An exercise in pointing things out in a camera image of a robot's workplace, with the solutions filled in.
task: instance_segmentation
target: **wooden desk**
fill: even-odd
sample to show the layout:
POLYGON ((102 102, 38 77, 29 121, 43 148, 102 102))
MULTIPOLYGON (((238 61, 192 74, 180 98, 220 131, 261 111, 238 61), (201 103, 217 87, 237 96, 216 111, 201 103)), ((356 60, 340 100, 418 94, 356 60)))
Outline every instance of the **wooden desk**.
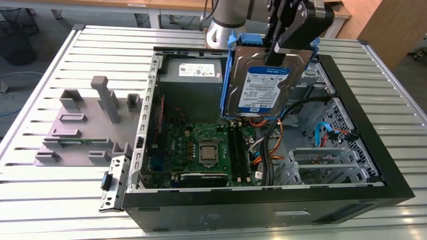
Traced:
POLYGON ((1 1, 0 5, 3 6, 3 2, 15 2, 15 4, 51 4, 51 5, 82 5, 82 6, 98 6, 98 7, 130 7, 130 8, 146 8, 150 0, 11 0, 1 1))
POLYGON ((427 32, 425 0, 342 0, 350 20, 337 37, 366 40, 393 69, 427 32))
MULTIPOLYGON (((266 0, 256 0, 252 14, 253 21, 266 22, 269 13, 265 8, 266 0)), ((2 7, 42 8, 50 10, 77 10, 95 12, 134 13, 149 15, 149 25, 158 29, 160 15, 201 16, 205 0, 1 0, 2 7)), ((205 11, 212 11, 210 1, 206 1, 205 11)), ((325 38, 334 38, 350 14, 341 6, 334 12, 334 21, 325 38)))

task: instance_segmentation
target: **table surface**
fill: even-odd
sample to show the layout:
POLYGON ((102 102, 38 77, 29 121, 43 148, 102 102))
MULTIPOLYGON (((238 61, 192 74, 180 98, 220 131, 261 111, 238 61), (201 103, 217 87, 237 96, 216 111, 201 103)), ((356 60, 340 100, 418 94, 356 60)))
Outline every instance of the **table surface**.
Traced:
POLYGON ((94 97, 93 75, 106 76, 117 98, 144 98, 153 46, 204 47, 198 31, 86 26, 73 30, 0 144, 1 239, 360 240, 427 236, 427 128, 410 98, 354 40, 321 39, 416 197, 341 224, 200 232, 144 233, 125 212, 98 213, 103 167, 35 167, 41 141, 63 89, 94 97))
MULTIPOLYGON (((205 0, 14 0, 14 2, 29 3, 49 3, 49 4, 75 4, 103 7, 130 7, 130 8, 152 8, 169 9, 182 11, 204 11, 205 0)), ((206 1, 205 11, 212 11, 210 1, 206 1)), ((350 18, 350 13, 341 6, 338 11, 334 11, 337 18, 350 18)))

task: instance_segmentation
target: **floor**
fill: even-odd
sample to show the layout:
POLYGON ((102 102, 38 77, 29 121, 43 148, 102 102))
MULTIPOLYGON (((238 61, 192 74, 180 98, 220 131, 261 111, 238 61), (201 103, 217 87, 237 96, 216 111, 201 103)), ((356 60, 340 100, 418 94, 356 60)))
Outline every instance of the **floor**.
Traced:
MULTIPOLYGON (((11 66, 2 58, 0 58, 0 76, 13 72, 39 72, 43 73, 50 61, 55 55, 57 50, 69 34, 74 24, 114 26, 114 27, 149 27, 146 15, 140 14, 134 16, 130 13, 106 13, 106 12, 89 12, 89 11, 71 11, 63 10, 61 12, 62 19, 55 20, 47 9, 35 9, 33 16, 39 32, 27 37, 31 47, 37 52, 37 59, 31 64, 25 66, 11 66)), ((169 19, 161 17, 161 26, 166 29, 181 29, 182 26, 186 30, 197 30, 200 18, 182 16, 174 19, 176 23, 169 24, 169 19)), ((202 27, 208 27, 210 20, 205 21, 202 27)), ((260 22, 246 22, 246 32, 264 33, 266 25, 260 22)), ((410 57, 405 57, 398 67, 393 71, 396 78, 413 97, 418 106, 427 111, 427 60, 414 62, 410 57)), ((10 87, 7 95, 0 94, 0 116, 3 113, 10 113, 18 110, 37 85, 39 76, 37 74, 15 74, 2 78, 5 84, 10 87)), ((5 135, 10 124, 17 114, 10 114, 0 118, 0 140, 5 135)))

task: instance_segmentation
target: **wd hard drive label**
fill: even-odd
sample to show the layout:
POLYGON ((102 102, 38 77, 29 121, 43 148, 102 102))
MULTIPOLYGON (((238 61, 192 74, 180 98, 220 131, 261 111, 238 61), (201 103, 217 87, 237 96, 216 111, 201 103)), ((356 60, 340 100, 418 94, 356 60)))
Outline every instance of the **wd hard drive label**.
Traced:
POLYGON ((178 65, 180 77, 214 77, 213 64, 181 63, 178 65))
POLYGON ((288 78, 289 69, 282 67, 250 66, 246 70, 238 108, 241 112, 266 112, 276 103, 278 82, 288 78))

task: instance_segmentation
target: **ram slot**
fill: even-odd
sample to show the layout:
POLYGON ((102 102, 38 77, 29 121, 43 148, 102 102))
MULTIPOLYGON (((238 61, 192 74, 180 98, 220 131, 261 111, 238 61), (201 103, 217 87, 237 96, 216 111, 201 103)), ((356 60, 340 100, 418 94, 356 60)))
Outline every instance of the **ram slot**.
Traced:
POLYGON ((244 182, 248 177, 248 161, 246 161, 246 152, 245 152, 245 141, 241 134, 241 127, 234 128, 234 149, 236 157, 238 162, 238 172, 240 178, 244 182))
POLYGON ((237 157, 237 148, 236 148, 236 127, 229 125, 226 128, 228 136, 228 153, 229 153, 229 162, 230 162, 230 177, 236 181, 240 178, 238 170, 238 157, 237 157))

